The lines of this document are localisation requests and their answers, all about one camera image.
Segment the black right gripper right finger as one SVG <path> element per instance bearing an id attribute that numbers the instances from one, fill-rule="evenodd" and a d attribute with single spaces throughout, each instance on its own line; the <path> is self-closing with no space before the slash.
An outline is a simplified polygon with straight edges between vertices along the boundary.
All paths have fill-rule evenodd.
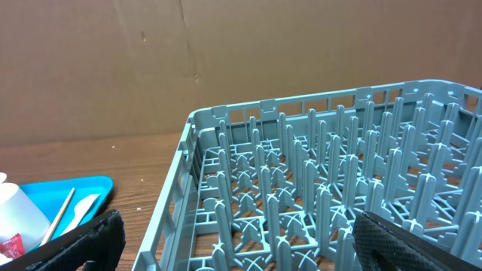
<path id="1" fill-rule="evenodd" d="M 353 235 L 363 271 L 481 271 L 372 212 L 357 216 Z"/>

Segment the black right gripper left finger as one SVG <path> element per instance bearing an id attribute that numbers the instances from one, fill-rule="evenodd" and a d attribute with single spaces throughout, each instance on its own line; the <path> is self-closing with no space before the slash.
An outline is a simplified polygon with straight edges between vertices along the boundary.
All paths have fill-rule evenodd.
<path id="1" fill-rule="evenodd" d="M 109 210 L 1 266 L 1 271 L 103 271 L 117 268 L 125 247 L 124 222 Z"/>

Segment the red snack wrapper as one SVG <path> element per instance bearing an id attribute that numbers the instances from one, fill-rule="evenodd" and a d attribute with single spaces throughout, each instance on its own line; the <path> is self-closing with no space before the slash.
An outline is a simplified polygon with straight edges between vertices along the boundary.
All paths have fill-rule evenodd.
<path id="1" fill-rule="evenodd" d="M 7 259 L 15 260 L 24 254 L 25 248 L 23 246 L 22 236 L 19 233 L 1 244 L 1 255 Z"/>

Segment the white cup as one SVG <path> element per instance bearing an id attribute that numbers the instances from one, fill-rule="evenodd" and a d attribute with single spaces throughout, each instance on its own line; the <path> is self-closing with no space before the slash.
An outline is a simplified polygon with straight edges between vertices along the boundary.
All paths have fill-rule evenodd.
<path id="1" fill-rule="evenodd" d="M 16 184 L 1 184 L 1 242 L 20 234 L 23 247 L 31 250 L 41 243 L 50 227 L 42 211 Z"/>

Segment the white napkin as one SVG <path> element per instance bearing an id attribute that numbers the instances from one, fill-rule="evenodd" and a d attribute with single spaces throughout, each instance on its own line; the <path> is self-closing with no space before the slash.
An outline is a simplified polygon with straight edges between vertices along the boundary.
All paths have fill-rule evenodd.
<path id="1" fill-rule="evenodd" d="M 4 264 L 9 263 L 11 261 L 12 261 L 11 258 L 8 258 L 3 254 L 0 254 L 0 265 L 4 265 Z"/>

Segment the white plastic fork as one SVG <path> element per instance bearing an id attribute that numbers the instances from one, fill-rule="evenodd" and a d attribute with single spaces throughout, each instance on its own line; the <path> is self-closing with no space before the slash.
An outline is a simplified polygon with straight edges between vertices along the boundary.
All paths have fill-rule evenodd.
<path id="1" fill-rule="evenodd" d="M 83 217 L 86 215 L 92 204 L 95 203 L 99 196 L 99 193 L 90 194 L 76 204 L 76 206 L 74 207 L 74 217 L 70 221 L 69 225 L 64 229 L 64 231 L 62 231 L 61 235 L 64 235 L 67 232 L 75 229 L 80 224 Z"/>

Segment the wooden chopstick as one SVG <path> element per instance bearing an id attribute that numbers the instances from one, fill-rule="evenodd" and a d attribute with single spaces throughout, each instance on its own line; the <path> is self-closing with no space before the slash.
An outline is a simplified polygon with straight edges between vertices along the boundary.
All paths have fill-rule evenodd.
<path id="1" fill-rule="evenodd" d="M 40 243 L 40 246 L 43 246 L 50 241 L 50 239 L 51 239 L 52 235 L 54 234 L 59 222 L 61 221 L 61 219 L 62 219 L 62 217 L 63 217 L 63 215 L 64 215 L 64 213 L 65 213 L 74 193 L 75 193 L 75 188 L 73 187 L 69 191 L 68 196 L 64 200 L 60 210 L 57 212 L 56 217 L 54 218 L 53 222 L 51 223 L 50 227 L 48 228 L 44 238 L 42 239 L 42 241 Z"/>

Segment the teal tray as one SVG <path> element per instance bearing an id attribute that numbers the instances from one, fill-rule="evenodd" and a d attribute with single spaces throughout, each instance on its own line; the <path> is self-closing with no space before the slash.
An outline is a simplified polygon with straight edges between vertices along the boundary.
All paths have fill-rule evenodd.
<path id="1" fill-rule="evenodd" d="M 107 205 L 106 202 L 113 187 L 113 180 L 102 175 L 20 185 L 20 188 L 50 222 L 53 222 L 57 216 L 71 189 L 75 189 L 69 205 L 50 240 L 60 237 L 65 232 L 68 225 L 75 218 L 75 206 L 90 195 L 97 195 L 97 198 L 92 201 L 89 209 L 78 222 L 77 227 L 96 217 L 101 212 L 101 209 Z"/>

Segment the grey dish rack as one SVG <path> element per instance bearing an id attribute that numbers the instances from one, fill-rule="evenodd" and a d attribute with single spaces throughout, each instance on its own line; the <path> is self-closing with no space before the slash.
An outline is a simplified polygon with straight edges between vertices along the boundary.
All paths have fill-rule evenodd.
<path id="1" fill-rule="evenodd" d="M 443 80 L 193 111 L 136 270 L 357 270 L 372 212 L 481 265 L 481 91 Z"/>

